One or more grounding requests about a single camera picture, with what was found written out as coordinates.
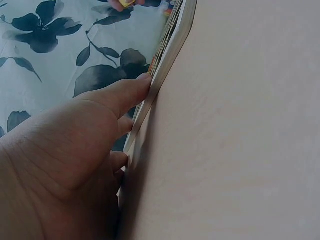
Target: fabric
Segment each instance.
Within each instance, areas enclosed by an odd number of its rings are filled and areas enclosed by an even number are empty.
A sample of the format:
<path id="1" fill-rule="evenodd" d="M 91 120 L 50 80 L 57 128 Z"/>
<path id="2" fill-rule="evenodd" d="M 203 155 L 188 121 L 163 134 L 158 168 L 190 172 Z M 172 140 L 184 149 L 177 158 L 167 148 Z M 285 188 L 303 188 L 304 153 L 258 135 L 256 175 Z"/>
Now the fabric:
<path id="1" fill-rule="evenodd" d="M 0 0 L 0 137 L 81 93 L 147 72 L 167 20 L 161 3 L 117 12 L 107 0 Z"/>

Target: skin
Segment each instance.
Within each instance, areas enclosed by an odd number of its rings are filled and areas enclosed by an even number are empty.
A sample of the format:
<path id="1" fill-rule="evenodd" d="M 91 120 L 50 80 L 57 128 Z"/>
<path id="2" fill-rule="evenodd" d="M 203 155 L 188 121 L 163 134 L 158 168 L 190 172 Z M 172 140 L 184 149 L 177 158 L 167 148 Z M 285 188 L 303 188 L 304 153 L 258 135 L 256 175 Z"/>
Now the skin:
<path id="1" fill-rule="evenodd" d="M 111 148 L 150 84 L 144 73 L 84 93 L 0 139 L 0 239 L 114 239 L 128 157 Z"/>
<path id="2" fill-rule="evenodd" d="M 117 11 L 122 12 L 124 10 L 124 6 L 122 6 L 122 4 L 119 2 L 119 0 L 108 0 L 108 2 Z M 139 4 L 139 5 L 143 5 L 143 4 L 145 4 L 145 0 L 136 0 L 135 3 Z"/>

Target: light blue fabric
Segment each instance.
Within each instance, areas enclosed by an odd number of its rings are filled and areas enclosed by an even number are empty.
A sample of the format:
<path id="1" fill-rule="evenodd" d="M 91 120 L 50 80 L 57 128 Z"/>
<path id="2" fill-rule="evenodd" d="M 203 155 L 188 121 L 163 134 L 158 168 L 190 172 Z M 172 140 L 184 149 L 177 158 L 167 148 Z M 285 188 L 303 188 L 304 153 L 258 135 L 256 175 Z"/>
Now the light blue fabric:
<path id="1" fill-rule="evenodd" d="M 0 137 L 43 110 L 148 70 L 167 20 L 162 1 L 123 12 L 106 2 L 0 0 Z"/>

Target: flower print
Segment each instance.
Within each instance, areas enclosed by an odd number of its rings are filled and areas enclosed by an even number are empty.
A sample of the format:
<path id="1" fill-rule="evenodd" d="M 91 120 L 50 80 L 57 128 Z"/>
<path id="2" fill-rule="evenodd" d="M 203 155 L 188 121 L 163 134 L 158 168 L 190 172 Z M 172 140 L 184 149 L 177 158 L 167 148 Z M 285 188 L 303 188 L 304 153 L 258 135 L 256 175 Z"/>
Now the flower print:
<path id="1" fill-rule="evenodd" d="M 8 31 L 3 38 L 29 44 L 36 53 L 53 51 L 59 43 L 58 36 L 72 35 L 82 27 L 71 17 L 54 20 L 64 7 L 65 4 L 60 0 L 41 2 L 35 11 L 37 15 L 29 13 L 12 20 L 13 27 L 28 33 Z"/>

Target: book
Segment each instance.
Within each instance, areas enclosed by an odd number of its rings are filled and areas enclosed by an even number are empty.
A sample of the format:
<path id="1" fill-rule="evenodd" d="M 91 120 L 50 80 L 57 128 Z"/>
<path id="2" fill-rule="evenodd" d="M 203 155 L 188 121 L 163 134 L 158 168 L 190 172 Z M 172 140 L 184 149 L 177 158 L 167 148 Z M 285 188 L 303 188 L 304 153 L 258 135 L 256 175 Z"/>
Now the book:
<path id="1" fill-rule="evenodd" d="M 131 147 L 192 28 L 197 0 L 176 0 L 169 2 L 169 6 L 165 10 L 165 14 L 169 10 L 169 19 L 148 70 L 152 76 L 149 95 L 144 102 L 136 107 L 133 116 L 134 125 L 132 131 L 127 136 L 124 152 L 127 152 Z"/>

